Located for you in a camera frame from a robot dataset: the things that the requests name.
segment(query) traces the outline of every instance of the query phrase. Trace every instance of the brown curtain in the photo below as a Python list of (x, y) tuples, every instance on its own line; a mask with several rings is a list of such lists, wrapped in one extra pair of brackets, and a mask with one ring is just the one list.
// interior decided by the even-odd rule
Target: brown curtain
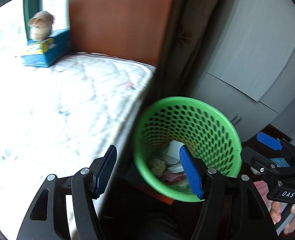
[(193, 71), (204, 32), (219, 0), (185, 0), (167, 63), (158, 69), (154, 81), (155, 99), (181, 93)]

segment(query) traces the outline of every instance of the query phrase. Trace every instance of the window pane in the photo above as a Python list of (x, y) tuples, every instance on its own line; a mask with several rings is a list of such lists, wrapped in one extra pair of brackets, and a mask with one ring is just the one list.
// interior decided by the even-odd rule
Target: window pane
[(23, 0), (12, 0), (0, 7), (0, 59), (17, 56), (26, 42)]
[(53, 30), (70, 28), (69, 0), (41, 0), (41, 9), (54, 15)]

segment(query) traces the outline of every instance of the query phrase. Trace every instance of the laundry basket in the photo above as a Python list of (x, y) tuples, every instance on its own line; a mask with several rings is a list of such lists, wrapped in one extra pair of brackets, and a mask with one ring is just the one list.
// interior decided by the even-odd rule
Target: laundry basket
[(197, 202), (192, 192), (181, 192), (161, 182), (147, 162), (160, 156), (170, 141), (185, 143), (194, 157), (223, 175), (236, 177), (241, 168), (241, 142), (230, 121), (214, 107), (192, 98), (161, 99), (145, 110), (135, 131), (134, 162), (145, 181), (161, 194)]

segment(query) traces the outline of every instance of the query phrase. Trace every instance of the mattress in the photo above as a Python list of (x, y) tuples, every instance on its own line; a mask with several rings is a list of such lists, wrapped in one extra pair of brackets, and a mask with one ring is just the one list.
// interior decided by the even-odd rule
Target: mattress
[[(0, 64), (0, 230), (9, 240), (48, 174), (71, 176), (116, 142), (153, 74), (102, 55), (66, 55), (50, 68), (18, 60)], [(67, 214), (75, 223), (71, 202)]]

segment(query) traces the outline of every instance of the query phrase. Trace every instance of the blue box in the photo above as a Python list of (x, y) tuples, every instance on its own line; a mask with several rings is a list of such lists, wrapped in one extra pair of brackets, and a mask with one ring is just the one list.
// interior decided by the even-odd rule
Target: blue box
[(43, 41), (29, 40), (21, 53), (22, 64), (34, 67), (49, 67), (70, 50), (70, 30), (52, 31)]

